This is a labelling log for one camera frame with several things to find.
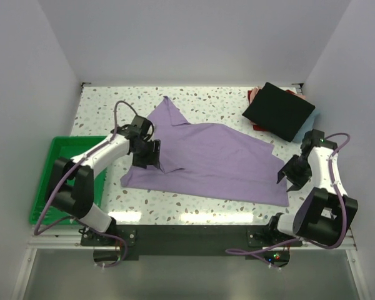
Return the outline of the purple t shirt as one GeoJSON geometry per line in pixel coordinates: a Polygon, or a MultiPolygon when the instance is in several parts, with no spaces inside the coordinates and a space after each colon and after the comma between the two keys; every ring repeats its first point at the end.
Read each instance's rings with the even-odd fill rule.
{"type": "Polygon", "coordinates": [[[274,146],[223,124],[191,124],[168,98],[147,117],[161,142],[160,167],[130,167],[125,188],[287,207],[274,146]]]}

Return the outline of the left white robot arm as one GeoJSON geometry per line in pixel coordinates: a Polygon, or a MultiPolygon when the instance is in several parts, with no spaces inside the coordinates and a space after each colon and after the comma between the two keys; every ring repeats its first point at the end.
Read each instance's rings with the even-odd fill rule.
{"type": "Polygon", "coordinates": [[[118,236],[116,221],[94,203],[94,180],[115,160],[132,155],[132,165],[139,168],[160,167],[161,142],[153,139],[155,126],[136,115],[132,123],[116,126],[103,141],[72,158],[55,160],[46,191],[46,205],[35,225],[34,235],[45,232],[41,227],[49,208],[54,207],[87,229],[87,236],[100,244],[126,248],[118,236]]]}

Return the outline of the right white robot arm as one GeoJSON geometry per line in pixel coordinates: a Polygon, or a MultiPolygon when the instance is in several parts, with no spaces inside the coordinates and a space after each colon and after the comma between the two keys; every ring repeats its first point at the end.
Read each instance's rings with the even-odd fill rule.
{"type": "Polygon", "coordinates": [[[338,171],[338,153],[343,148],[313,129],[302,140],[300,155],[294,155],[278,172],[290,191],[308,181],[314,184],[296,214],[273,216],[266,229],[267,241],[276,247],[306,241],[324,249],[338,248],[358,211],[358,201],[349,197],[338,171]]]}

